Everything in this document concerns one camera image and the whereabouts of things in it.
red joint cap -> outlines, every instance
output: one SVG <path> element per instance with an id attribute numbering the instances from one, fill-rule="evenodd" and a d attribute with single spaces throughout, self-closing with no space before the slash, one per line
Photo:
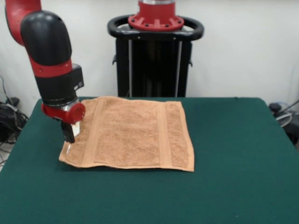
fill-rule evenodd
<path id="1" fill-rule="evenodd" d="M 71 107 L 65 116 L 66 120 L 69 121 L 68 123 L 75 124 L 85 116 L 85 106 L 82 103 L 77 103 Z"/>

green tablecloth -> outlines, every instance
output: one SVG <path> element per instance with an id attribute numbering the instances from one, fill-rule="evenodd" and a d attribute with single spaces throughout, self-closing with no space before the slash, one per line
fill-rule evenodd
<path id="1" fill-rule="evenodd" d="M 194 173 L 65 165 L 60 124 L 39 101 L 0 173 L 0 222 L 299 224 L 299 154 L 265 103 L 179 100 Z"/>

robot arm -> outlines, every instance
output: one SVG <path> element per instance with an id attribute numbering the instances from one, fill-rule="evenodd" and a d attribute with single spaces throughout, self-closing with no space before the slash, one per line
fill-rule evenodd
<path id="1" fill-rule="evenodd" d="M 76 90 L 84 86 L 82 69 L 71 63 L 71 43 L 65 24 L 42 11 L 40 0 L 6 0 L 12 37 L 26 51 L 43 100 L 42 111 L 61 121 L 64 139 L 75 142 L 71 125 L 81 121 L 85 107 Z"/>

towel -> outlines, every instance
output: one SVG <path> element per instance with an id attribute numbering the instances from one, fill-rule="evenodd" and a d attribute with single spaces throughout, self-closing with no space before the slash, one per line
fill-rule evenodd
<path id="1" fill-rule="evenodd" d="M 194 171 L 194 149 L 181 102 L 99 97 L 83 100 L 86 114 L 75 143 L 59 160 L 78 168 L 167 168 Z"/>

white wall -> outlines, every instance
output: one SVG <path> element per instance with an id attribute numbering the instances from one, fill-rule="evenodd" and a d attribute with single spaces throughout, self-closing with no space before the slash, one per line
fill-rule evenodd
<path id="1" fill-rule="evenodd" d="M 80 96 L 116 95 L 114 38 L 107 22 L 134 13 L 137 0 L 43 0 L 43 9 L 65 22 L 72 61 L 83 68 Z M 177 0 L 177 13 L 201 21 L 203 39 L 194 42 L 189 97 L 261 97 L 291 103 L 299 96 L 299 1 Z M 10 96 L 30 114 L 39 93 L 25 49 L 8 31 L 0 10 L 0 74 Z"/>

